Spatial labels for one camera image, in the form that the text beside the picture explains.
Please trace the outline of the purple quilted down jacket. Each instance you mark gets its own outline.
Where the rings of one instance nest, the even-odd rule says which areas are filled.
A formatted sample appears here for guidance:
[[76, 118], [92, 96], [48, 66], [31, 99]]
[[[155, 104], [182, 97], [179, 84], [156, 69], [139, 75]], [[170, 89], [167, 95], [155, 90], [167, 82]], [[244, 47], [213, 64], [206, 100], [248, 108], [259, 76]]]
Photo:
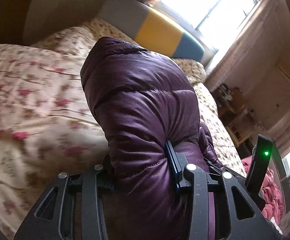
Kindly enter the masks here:
[[104, 198], [109, 238], [184, 239], [187, 199], [175, 195], [166, 141], [203, 170], [207, 161], [222, 167], [184, 72], [164, 55], [102, 37], [80, 77], [114, 170]]

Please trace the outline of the pink ruffled cloth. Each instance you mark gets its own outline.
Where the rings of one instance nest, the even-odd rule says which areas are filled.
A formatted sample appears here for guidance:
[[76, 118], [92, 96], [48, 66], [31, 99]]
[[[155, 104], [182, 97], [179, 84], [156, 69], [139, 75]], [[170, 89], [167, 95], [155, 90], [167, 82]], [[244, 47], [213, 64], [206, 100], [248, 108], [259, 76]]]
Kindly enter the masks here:
[[281, 224], [283, 218], [285, 206], [283, 201], [283, 195], [279, 187], [274, 181], [274, 165], [270, 160], [269, 167], [267, 168], [264, 181], [261, 186], [261, 193], [265, 200], [265, 207], [262, 210], [262, 215], [275, 222], [276, 225]]

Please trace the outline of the wooden bedside shelf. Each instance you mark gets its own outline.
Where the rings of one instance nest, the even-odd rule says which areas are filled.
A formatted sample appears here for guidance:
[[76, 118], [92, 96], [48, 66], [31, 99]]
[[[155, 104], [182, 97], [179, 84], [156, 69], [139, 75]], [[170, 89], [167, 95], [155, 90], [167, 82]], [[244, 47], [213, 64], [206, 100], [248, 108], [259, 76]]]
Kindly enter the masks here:
[[238, 148], [256, 134], [254, 111], [237, 87], [229, 88], [223, 83], [212, 92], [212, 96], [217, 104], [218, 116]]

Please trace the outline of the floral bed duvet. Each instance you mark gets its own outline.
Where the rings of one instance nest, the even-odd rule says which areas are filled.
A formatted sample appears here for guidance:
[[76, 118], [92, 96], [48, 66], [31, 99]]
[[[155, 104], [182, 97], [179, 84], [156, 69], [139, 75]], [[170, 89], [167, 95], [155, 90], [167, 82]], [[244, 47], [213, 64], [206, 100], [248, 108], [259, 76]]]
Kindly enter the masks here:
[[108, 152], [80, 84], [89, 34], [81, 25], [31, 46], [0, 44], [0, 232], [7, 239], [57, 172], [84, 171]]

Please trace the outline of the window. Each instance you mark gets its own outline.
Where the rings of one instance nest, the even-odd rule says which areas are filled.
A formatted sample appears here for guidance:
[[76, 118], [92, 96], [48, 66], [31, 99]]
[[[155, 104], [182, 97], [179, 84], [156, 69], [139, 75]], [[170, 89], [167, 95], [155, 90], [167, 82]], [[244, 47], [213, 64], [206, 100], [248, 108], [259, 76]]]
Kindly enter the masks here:
[[259, 0], [161, 0], [157, 7], [212, 53], [233, 38]]

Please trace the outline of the small-flower patterned pillow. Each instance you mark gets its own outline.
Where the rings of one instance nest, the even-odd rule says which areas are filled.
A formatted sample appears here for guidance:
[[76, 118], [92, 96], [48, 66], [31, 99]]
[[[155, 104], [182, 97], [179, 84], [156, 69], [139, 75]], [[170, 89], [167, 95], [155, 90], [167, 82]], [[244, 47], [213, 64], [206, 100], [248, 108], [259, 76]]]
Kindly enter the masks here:
[[[89, 22], [84, 22], [83, 27], [85, 27], [89, 34], [89, 41], [85, 42], [85, 45], [88, 47], [86, 54], [91, 51], [95, 43], [101, 37], [111, 37], [124, 42], [138, 45], [132, 38], [128, 35], [125, 35], [122, 31], [118, 30], [116, 27], [110, 23], [102, 20], [100, 18], [93, 18]], [[189, 82], [195, 86], [198, 83], [204, 83], [206, 80], [206, 72], [204, 67], [198, 61], [192, 59], [177, 59], [171, 58], [185, 73]]]

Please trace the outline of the grey yellow blue headboard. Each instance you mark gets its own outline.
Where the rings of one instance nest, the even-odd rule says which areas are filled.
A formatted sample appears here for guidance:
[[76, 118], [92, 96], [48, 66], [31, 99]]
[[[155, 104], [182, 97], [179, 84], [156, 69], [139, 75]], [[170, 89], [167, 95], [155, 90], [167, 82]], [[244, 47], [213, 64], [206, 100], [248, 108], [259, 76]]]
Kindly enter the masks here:
[[136, 0], [105, 0], [97, 15], [140, 46], [171, 58], [202, 62], [200, 42], [176, 22]]

